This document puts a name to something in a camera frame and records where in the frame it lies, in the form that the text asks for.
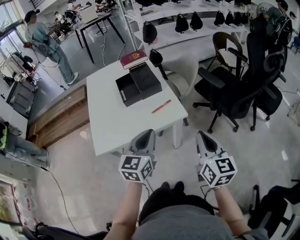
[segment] wooden plank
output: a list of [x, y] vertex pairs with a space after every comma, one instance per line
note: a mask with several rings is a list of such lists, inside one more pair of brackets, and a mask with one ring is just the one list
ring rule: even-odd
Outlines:
[[36, 144], [39, 147], [47, 148], [89, 122], [89, 109], [86, 102], [44, 127], [37, 136]]
[[34, 127], [29, 129], [29, 137], [33, 134], [38, 135], [38, 133], [45, 128], [51, 122], [56, 121], [57, 118], [68, 115], [69, 112], [76, 109], [78, 106], [87, 102], [86, 87], [81, 86], [75, 91], [71, 92], [49, 110], [47, 110], [37, 121]]

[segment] jeans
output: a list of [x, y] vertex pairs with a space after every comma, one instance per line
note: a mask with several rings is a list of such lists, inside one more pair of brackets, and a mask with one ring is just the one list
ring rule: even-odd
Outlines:
[[7, 143], [4, 149], [6, 157], [19, 162], [27, 162], [38, 167], [48, 167], [48, 162], [42, 157], [46, 157], [48, 152], [39, 148], [19, 136], [7, 135]]
[[207, 210], [211, 215], [215, 215], [213, 207], [203, 198], [196, 195], [186, 195], [184, 192], [161, 186], [145, 202], [139, 216], [139, 224], [150, 214], [175, 205], [193, 205]]
[[60, 46], [57, 45], [55, 52], [48, 54], [47, 57], [50, 58], [51, 61], [58, 63], [58, 69], [60, 70], [65, 83], [68, 84], [74, 79], [74, 73], [68, 58]]

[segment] white shoe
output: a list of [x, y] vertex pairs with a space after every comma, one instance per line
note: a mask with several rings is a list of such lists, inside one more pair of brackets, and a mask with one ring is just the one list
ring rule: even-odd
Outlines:
[[71, 82], [68, 83], [68, 85], [72, 85], [73, 82], [78, 78], [79, 73], [74, 73], [74, 78]]

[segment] white desk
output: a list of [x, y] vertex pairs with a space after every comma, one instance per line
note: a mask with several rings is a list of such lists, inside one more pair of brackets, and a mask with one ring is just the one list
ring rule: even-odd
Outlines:
[[[158, 68], [146, 61], [161, 82], [162, 91], [129, 107], [122, 102], [116, 79], [129, 73], [120, 61], [87, 77], [90, 127], [96, 155], [116, 151], [147, 129], [155, 132], [173, 126], [173, 145], [181, 145], [182, 120], [188, 113], [176, 98]], [[168, 100], [169, 104], [151, 112]]]

